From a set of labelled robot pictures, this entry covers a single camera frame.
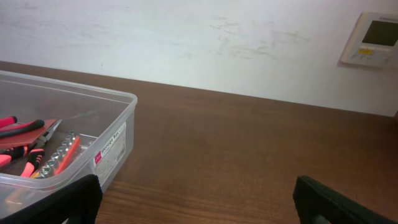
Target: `wall control panel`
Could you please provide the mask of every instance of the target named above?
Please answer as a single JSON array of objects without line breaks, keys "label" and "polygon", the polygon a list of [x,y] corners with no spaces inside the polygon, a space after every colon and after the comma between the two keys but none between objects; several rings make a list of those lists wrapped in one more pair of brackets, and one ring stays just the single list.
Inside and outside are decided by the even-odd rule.
[{"label": "wall control panel", "polygon": [[398,68],[398,15],[363,12],[341,61]]}]

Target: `pliers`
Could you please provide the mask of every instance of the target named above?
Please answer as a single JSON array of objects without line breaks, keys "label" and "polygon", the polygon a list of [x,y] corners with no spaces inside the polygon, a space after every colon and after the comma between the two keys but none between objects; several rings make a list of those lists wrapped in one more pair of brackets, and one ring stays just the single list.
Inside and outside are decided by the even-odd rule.
[{"label": "pliers", "polygon": [[0,139],[11,137],[17,134],[23,134],[29,131],[33,131],[44,126],[44,121],[41,119],[37,119],[35,121],[19,124],[15,126],[11,126],[9,128],[5,128],[6,126],[15,124],[18,122],[18,119],[15,116],[10,116],[7,118],[0,119]]},{"label": "pliers", "polygon": [[45,143],[50,140],[54,131],[61,122],[61,119],[54,122],[53,125],[46,130],[46,132],[44,132],[39,138],[37,138],[28,146],[13,147],[0,152],[0,167],[10,163],[15,159],[22,158],[27,155],[27,163],[21,177],[30,177],[30,175],[39,168],[40,161],[44,157],[43,147]]}]

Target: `metal tool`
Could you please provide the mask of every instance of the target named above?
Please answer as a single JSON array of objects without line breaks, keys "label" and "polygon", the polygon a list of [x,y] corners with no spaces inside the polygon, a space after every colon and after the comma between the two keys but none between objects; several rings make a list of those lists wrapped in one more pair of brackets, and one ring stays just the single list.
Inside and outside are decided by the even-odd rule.
[{"label": "metal tool", "polygon": [[74,141],[76,139],[75,131],[70,131],[69,134],[72,137],[72,141]]},{"label": "metal tool", "polygon": [[44,179],[44,178],[45,178],[45,176],[41,173],[36,177],[36,179]]},{"label": "metal tool", "polygon": [[67,141],[63,141],[63,142],[62,142],[62,147],[65,149],[65,151],[68,151],[68,149],[69,149],[69,144],[68,144],[68,142],[67,142]]},{"label": "metal tool", "polygon": [[55,159],[58,163],[62,162],[62,155],[59,152],[55,152],[51,155],[51,159]]},{"label": "metal tool", "polygon": [[50,159],[49,161],[47,161],[46,165],[51,167],[53,170],[58,169],[58,161],[55,159]]},{"label": "metal tool", "polygon": [[30,175],[35,172],[40,165],[41,159],[44,156],[43,146],[52,137],[54,131],[58,128],[58,125],[62,120],[57,120],[53,125],[51,125],[38,139],[36,139],[32,144],[28,146],[18,146],[0,153],[0,167],[4,166],[11,161],[27,156],[27,163],[25,169],[22,172],[22,177],[30,177]]},{"label": "metal tool", "polygon": [[65,150],[65,148],[63,146],[58,147],[57,153],[61,154],[62,157],[67,155],[67,151]]},{"label": "metal tool", "polygon": [[73,140],[72,140],[72,137],[71,137],[71,136],[67,136],[67,137],[65,137],[65,140],[67,140],[68,147],[72,145],[72,143],[73,143]]},{"label": "metal tool", "polygon": [[75,140],[72,142],[72,145],[70,145],[70,147],[68,148],[66,156],[63,157],[63,161],[59,163],[59,168],[55,171],[55,175],[58,175],[69,166],[73,158],[76,156],[76,152],[79,147],[80,147],[80,137],[79,135],[75,135]]},{"label": "metal tool", "polygon": [[52,167],[46,165],[41,169],[40,174],[43,175],[45,178],[49,178],[54,176],[54,170],[52,169]]}]

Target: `plastic storage box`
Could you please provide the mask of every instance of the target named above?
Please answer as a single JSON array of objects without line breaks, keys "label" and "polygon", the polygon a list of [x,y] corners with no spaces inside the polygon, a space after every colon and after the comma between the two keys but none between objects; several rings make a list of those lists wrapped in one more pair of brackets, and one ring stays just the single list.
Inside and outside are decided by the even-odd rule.
[{"label": "plastic storage box", "polygon": [[137,104],[133,94],[0,71],[0,95],[0,118],[17,116],[20,122],[62,119],[46,144],[46,156],[71,130],[79,134],[82,145],[67,169],[47,179],[19,177],[20,166],[14,162],[0,168],[0,218],[87,174],[98,175],[104,192],[132,151]]}]

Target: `wooden table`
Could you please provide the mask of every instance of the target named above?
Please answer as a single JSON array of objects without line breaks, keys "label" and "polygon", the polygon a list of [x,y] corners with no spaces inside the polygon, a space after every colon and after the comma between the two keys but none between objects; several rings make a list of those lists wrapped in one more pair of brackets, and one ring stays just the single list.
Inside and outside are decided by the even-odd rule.
[{"label": "wooden table", "polygon": [[13,63],[8,70],[138,96],[134,150],[98,223],[299,223],[309,175],[398,221],[393,118]]}]

